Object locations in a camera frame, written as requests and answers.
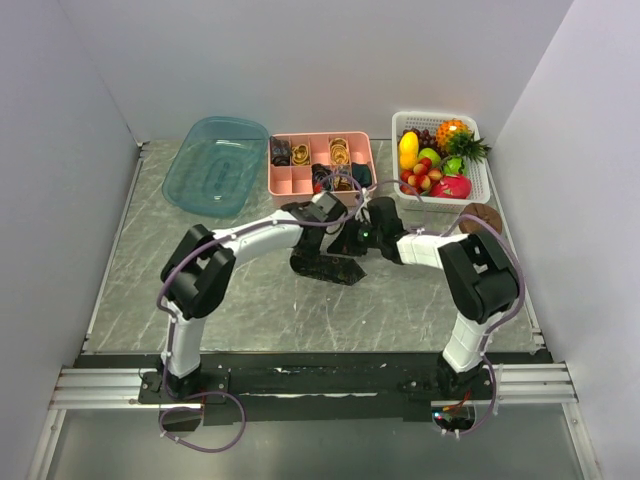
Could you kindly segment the dark patterned necktie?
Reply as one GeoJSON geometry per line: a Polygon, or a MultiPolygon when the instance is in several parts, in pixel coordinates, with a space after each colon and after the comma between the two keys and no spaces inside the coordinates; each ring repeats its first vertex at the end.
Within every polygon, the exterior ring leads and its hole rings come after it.
{"type": "Polygon", "coordinates": [[[302,277],[338,285],[352,286],[366,276],[352,258],[293,252],[289,263],[291,269],[302,277]]]}

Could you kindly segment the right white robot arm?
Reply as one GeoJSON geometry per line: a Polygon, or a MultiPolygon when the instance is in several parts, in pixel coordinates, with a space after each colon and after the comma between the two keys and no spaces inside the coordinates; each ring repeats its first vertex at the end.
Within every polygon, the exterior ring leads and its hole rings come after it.
{"type": "Polygon", "coordinates": [[[522,274],[505,249],[500,234],[482,218],[461,215],[478,229],[434,235],[406,229],[395,201],[369,201],[347,221],[328,252],[360,257],[376,249],[399,265],[426,266],[444,272],[457,316],[450,339],[437,363],[437,386],[456,399],[468,391],[482,369],[492,328],[523,293],[522,274]]]}

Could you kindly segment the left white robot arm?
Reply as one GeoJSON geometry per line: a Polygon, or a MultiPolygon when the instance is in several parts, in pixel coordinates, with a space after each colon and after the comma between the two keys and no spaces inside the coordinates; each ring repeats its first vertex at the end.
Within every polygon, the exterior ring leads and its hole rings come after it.
{"type": "Polygon", "coordinates": [[[329,226],[344,222],[347,216],[348,208],[323,192],[237,227],[191,228],[161,274],[157,306],[168,314],[161,353],[164,392],[177,402],[196,394],[204,324],[224,300],[237,267],[272,251],[306,244],[315,247],[329,226]]]}

